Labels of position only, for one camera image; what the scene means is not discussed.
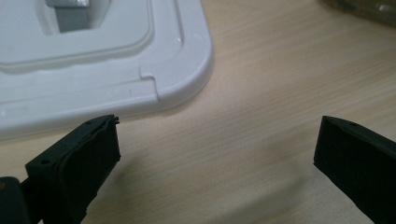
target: wood grain surface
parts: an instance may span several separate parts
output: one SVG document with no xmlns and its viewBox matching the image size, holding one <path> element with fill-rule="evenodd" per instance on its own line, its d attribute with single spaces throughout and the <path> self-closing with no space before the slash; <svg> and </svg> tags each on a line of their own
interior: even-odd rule
<svg viewBox="0 0 396 224">
<path fill-rule="evenodd" d="M 84 224 L 372 223 L 313 166 L 323 115 L 396 140 L 396 29 L 316 0 L 203 0 L 215 50 L 184 105 L 122 119 Z M 0 141 L 0 176 L 71 130 Z"/>
</svg>

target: black plastic piece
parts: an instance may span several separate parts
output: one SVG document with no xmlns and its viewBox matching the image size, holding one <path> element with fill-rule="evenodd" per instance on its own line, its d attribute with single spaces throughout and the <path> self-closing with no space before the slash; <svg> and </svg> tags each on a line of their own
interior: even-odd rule
<svg viewBox="0 0 396 224">
<path fill-rule="evenodd" d="M 396 143 L 359 124 L 323 117 L 314 161 L 374 223 L 396 223 Z"/>
<path fill-rule="evenodd" d="M 81 222 L 88 205 L 120 160 L 118 123 L 113 115 L 91 119 L 26 164 L 29 177 L 14 193 L 23 192 L 30 223 L 41 219 L 45 224 Z M 11 214 L 0 213 L 6 216 L 2 219 L 5 223 L 11 223 Z"/>
<path fill-rule="evenodd" d="M 15 177 L 0 177 L 0 223 L 31 223 L 20 181 Z"/>
</svg>

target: white plastic container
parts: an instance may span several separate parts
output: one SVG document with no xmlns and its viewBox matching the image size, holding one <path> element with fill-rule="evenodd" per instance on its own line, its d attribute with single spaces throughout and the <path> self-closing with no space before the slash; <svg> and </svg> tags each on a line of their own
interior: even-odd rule
<svg viewBox="0 0 396 224">
<path fill-rule="evenodd" d="M 96 14 L 61 34 L 44 0 L 0 1 L 0 139 L 163 110 L 208 81 L 199 0 L 112 0 Z"/>
</svg>

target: white plastic tray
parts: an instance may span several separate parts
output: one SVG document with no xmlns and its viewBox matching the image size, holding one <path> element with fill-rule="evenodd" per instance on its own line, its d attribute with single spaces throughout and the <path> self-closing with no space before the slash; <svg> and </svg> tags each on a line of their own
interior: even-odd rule
<svg viewBox="0 0 396 224">
<path fill-rule="evenodd" d="M 63 34 L 53 10 L 0 2 L 0 139 L 163 110 L 210 77 L 199 0 L 112 0 L 90 30 Z"/>
</svg>

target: wooden table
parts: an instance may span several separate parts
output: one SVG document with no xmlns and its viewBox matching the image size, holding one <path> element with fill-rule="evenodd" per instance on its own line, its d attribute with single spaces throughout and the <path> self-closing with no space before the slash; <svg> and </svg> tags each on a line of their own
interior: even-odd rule
<svg viewBox="0 0 396 224">
<path fill-rule="evenodd" d="M 83 223 L 372 223 L 313 163 L 323 115 L 396 140 L 396 29 L 315 0 L 203 0 L 215 49 L 186 104 L 123 119 Z M 71 130 L 0 141 L 0 176 Z"/>
</svg>

